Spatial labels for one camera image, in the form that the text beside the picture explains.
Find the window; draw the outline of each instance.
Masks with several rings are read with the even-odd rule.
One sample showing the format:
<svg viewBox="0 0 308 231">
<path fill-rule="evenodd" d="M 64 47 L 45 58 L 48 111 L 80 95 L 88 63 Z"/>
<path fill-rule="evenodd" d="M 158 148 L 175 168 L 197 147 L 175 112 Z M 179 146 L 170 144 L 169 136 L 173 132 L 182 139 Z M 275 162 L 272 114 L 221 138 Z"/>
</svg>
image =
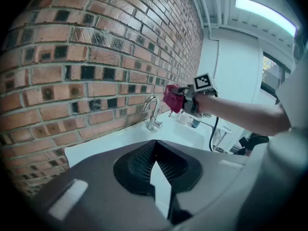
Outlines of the window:
<svg viewBox="0 0 308 231">
<path fill-rule="evenodd" d="M 281 86 L 285 78 L 288 77 L 291 71 L 281 62 L 263 53 L 263 74 L 261 89 L 277 98 L 275 91 Z"/>
</svg>

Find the brick wall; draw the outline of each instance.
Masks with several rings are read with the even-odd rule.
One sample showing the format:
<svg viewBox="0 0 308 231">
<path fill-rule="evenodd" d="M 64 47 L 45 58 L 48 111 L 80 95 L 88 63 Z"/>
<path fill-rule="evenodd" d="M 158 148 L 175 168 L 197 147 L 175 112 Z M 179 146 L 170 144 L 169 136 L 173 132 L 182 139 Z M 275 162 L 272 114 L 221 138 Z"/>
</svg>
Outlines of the brick wall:
<svg viewBox="0 0 308 231">
<path fill-rule="evenodd" d="M 149 95 L 191 83 L 202 40 L 192 0 L 30 0 L 0 57 L 1 155 L 15 186 L 35 194 L 68 169 L 65 147 L 148 119 Z"/>
</svg>

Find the ceiling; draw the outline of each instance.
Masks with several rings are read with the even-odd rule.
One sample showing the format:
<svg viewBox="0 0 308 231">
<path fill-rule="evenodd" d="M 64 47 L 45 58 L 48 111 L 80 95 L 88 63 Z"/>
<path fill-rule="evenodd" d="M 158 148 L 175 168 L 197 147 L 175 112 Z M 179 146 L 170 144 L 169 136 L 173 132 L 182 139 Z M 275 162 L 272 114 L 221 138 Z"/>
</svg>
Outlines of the ceiling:
<svg viewBox="0 0 308 231">
<path fill-rule="evenodd" d="M 290 20 L 296 27 L 300 22 L 285 0 L 253 0 L 261 3 Z M 195 0 L 199 7 L 199 16 L 202 23 L 207 26 L 206 13 L 202 0 Z M 272 21 L 235 7 L 235 0 L 205 0 L 211 26 L 219 26 L 238 30 L 261 38 L 292 57 L 292 36 Z M 221 24 L 218 20 L 219 5 L 221 9 Z"/>
</svg>

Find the human arm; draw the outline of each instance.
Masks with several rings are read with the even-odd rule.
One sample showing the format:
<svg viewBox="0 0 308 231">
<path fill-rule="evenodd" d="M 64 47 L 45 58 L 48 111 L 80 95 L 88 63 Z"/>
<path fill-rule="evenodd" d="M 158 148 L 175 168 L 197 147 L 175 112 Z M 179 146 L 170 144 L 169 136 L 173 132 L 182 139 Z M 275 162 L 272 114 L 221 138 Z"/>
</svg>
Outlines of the human arm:
<svg viewBox="0 0 308 231">
<path fill-rule="evenodd" d="M 260 135 L 274 136 L 291 127 L 281 104 L 240 103 L 200 93 L 195 100 L 199 112 L 213 114 Z"/>
</svg>

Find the black cable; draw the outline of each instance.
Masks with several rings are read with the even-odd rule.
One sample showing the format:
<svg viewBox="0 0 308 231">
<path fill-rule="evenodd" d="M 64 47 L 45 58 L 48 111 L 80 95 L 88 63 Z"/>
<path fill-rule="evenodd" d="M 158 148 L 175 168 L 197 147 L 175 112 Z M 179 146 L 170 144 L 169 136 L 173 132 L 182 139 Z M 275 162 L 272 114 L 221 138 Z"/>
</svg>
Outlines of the black cable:
<svg viewBox="0 0 308 231">
<path fill-rule="evenodd" d="M 212 142 L 212 139 L 213 139 L 213 136 L 214 136 L 217 124 L 218 124 L 218 117 L 216 117 L 216 122 L 215 122 L 215 125 L 214 125 L 214 128 L 213 128 L 212 134 L 211 134 L 210 142 L 208 144 L 208 147 L 210 148 L 210 151 L 213 151 L 212 150 L 212 146 L 211 146 L 211 142 Z"/>
</svg>

